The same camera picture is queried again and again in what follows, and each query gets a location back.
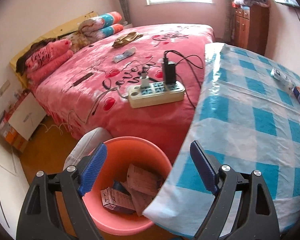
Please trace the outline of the blue white checkered tablecloth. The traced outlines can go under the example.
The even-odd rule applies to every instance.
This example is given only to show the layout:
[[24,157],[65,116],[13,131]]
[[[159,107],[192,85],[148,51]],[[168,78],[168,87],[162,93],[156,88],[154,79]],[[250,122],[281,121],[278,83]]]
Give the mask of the blue white checkered tablecloth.
[[298,74],[264,56],[224,43],[205,46],[205,77],[192,124],[145,217],[176,235],[194,236],[213,202],[190,157],[190,144],[198,141],[237,172],[262,172],[280,230],[297,221],[300,104],[271,76],[272,69],[300,87]]

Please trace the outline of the pink bed cover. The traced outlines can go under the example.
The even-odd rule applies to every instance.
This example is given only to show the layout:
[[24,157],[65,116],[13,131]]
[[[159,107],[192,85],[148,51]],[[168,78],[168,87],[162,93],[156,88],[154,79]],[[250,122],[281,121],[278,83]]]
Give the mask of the pink bed cover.
[[[204,80],[205,45],[215,39],[203,24],[157,24],[134,28],[143,37],[113,48],[116,36],[97,41],[75,53],[40,84],[30,84],[39,104],[56,124],[79,139],[102,127],[114,137],[140,137],[156,144],[175,161],[189,130]],[[113,57],[136,47],[118,63]],[[151,82],[163,79],[162,58],[177,64],[185,86],[182,101],[132,108],[128,87],[137,86],[143,70]]]

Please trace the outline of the folded pink blanket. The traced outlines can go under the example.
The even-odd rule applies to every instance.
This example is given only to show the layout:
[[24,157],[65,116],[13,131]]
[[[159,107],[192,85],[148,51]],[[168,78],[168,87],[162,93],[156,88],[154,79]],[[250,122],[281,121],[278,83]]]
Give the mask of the folded pink blanket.
[[38,85],[63,63],[70,59],[74,52],[69,39],[49,42],[43,48],[34,52],[25,62],[26,76],[31,84]]

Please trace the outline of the brown wooden cabinet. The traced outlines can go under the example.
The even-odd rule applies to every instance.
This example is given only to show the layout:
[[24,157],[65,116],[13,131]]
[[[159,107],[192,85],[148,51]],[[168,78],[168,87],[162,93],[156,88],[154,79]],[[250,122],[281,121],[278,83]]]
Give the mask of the brown wooden cabinet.
[[232,44],[264,55],[269,31],[269,8],[253,5],[233,8],[233,13]]

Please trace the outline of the orange plastic trash bin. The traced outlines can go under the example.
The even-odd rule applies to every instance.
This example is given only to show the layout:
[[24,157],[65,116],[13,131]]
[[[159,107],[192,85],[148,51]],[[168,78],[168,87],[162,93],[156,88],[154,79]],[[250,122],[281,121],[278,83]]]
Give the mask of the orange plastic trash bin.
[[172,165],[153,143],[137,137],[105,142],[107,158],[83,201],[98,229],[118,236],[140,233],[153,226],[142,215],[158,194]]

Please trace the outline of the rolled colourful quilt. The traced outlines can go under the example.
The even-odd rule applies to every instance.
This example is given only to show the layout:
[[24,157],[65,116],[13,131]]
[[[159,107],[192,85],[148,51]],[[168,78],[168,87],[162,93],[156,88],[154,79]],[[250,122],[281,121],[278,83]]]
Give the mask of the rolled colourful quilt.
[[123,25],[119,24],[121,20],[122,16],[117,11],[109,12],[83,21],[78,31],[89,41],[96,42],[121,32],[123,30]]

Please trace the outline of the olive green cloth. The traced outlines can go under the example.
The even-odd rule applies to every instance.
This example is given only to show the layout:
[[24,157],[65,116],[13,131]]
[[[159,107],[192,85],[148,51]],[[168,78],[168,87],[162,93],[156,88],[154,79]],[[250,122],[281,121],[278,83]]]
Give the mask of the olive green cloth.
[[133,41],[135,41],[135,40],[137,40],[137,39],[139,39],[139,38],[141,38],[141,37],[143,37],[143,34],[140,34],[140,33],[138,33],[138,32],[130,32],[130,33],[126,34],[126,35],[123,35],[123,36],[118,37],[118,38],[114,41],[112,47],[113,47],[113,48],[121,48],[121,47],[124,47],[124,46],[126,46],[127,44],[129,44],[129,43],[131,43],[131,42],[133,42]]

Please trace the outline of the white usb charger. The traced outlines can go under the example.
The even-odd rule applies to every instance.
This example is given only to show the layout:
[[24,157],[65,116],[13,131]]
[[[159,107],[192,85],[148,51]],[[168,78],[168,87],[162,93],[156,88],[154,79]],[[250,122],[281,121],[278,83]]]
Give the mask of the white usb charger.
[[141,73],[140,76],[141,88],[146,88],[149,86],[149,77],[147,73]]

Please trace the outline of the black power adapter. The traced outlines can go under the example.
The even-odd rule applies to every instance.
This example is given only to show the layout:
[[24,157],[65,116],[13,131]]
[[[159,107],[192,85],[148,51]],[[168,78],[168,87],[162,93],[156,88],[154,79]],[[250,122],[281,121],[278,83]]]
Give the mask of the black power adapter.
[[162,65],[162,74],[163,74],[163,81],[166,85],[173,85],[176,83],[176,63],[170,61],[166,56],[163,57]]

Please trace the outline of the beige power strip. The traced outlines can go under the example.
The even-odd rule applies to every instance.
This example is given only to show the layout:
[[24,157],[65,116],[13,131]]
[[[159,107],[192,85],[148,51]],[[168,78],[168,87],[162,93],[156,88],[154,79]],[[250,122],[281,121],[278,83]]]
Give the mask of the beige power strip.
[[184,99],[185,87],[177,81],[166,85],[163,81],[150,83],[147,87],[129,86],[128,101],[132,108],[162,105]]

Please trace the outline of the small blue white milk carton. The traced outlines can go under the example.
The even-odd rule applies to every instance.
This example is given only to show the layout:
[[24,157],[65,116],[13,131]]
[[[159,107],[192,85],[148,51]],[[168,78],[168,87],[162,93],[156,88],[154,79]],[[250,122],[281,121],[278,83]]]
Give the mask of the small blue white milk carton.
[[101,190],[101,200],[104,208],[126,214],[136,212],[130,195],[111,187]]

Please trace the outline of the small white tube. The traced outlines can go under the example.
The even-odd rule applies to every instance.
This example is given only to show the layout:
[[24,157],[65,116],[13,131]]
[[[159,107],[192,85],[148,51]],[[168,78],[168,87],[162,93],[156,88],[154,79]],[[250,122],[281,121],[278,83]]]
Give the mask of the small white tube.
[[127,49],[123,53],[114,56],[113,57],[113,62],[118,63],[122,60],[125,60],[125,59],[133,56],[135,54],[135,52],[136,52],[136,47],[132,47],[130,49]]

